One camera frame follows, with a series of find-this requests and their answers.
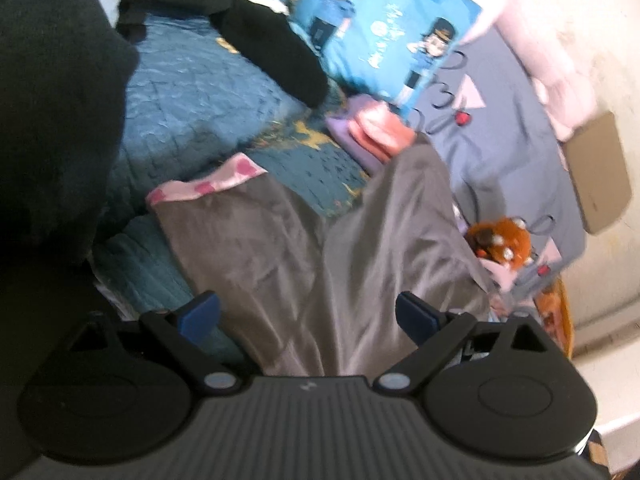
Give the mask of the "grey garment with pink cuffs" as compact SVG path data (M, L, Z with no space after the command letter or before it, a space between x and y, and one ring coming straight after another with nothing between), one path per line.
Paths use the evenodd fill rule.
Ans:
M160 185L148 203L186 282L218 295L222 329L268 375L378 376L413 348L395 318L402 292L488 318L491 280L425 141L334 220L245 154Z

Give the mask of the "black clothes pile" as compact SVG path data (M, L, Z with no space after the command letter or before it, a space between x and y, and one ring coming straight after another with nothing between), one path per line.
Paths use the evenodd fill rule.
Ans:
M288 22L247 0L126 0L205 15L304 104L328 78ZM32 457L15 403L67 321L98 295L88 255L137 50L100 0L1 0L1 471Z

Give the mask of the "pink cloth under plush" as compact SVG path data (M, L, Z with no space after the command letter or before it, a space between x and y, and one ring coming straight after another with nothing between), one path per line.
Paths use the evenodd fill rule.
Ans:
M518 272L513 271L507 264L496 263L488 259L480 258L480 263L489 273L492 281L502 292L510 292L513 288Z

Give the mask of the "red panda plush toy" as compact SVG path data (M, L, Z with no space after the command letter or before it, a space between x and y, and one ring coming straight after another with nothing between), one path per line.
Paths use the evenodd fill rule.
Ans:
M521 270L533 262L530 234L520 217L474 224L465 232L464 238L477 258L498 263L511 271Z

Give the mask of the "orange plastic bag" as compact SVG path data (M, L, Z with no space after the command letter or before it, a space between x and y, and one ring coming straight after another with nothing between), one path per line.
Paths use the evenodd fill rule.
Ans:
M562 278L556 278L551 285L543 289L535 297L534 303L549 337L564 352L567 359L573 359L575 329Z

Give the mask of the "grey printed sofa cover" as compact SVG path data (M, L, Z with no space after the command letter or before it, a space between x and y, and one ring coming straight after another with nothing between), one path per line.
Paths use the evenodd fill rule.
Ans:
M469 224L518 217L533 255L511 288L534 296L585 250L578 201L551 122L498 30L458 47L409 115L450 172Z

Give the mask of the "folded coral pink garment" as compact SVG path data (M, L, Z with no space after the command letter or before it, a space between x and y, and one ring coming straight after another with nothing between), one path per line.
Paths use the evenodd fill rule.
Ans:
M416 133L393 113L386 102L373 101L347 122L350 136L379 162L386 164L416 140Z

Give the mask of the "tan leather headrest cushion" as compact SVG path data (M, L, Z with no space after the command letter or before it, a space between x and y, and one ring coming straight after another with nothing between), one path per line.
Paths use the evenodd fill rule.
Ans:
M622 218L632 197L615 115L604 112L592 118L562 150L584 229L597 235Z

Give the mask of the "folded purple garment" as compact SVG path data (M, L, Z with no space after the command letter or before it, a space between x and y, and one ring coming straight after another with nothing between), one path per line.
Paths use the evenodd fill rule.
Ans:
M369 175L373 176L383 168L374 155L363 148L350 134L349 122L355 118L356 114L366 105L374 104L375 99L366 94L352 96L346 102L344 108L338 112L326 115L326 128L328 128L332 139L353 159L358 162L361 168Z

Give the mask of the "blue floral quilted blanket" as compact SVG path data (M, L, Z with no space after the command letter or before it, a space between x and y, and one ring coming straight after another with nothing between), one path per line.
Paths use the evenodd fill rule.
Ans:
M312 110L229 47L205 18L152 14L144 28L92 251L99 281L127 318L192 298L146 204L160 184L203 177L243 152L334 219L354 206L368 180L326 128L326 116L344 101L339 88Z

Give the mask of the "blue cartoon police cushion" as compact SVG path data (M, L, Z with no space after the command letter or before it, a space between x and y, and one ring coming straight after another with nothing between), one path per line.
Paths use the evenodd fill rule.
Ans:
M407 114L481 10L473 0L296 0L291 20L332 79Z

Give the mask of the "large pink plush toy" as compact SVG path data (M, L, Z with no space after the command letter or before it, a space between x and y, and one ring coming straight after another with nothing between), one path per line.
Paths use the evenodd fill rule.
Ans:
M597 110L586 70L570 58L550 18L550 0L472 0L480 14L460 40L469 44L495 28L524 66L556 138L564 143Z

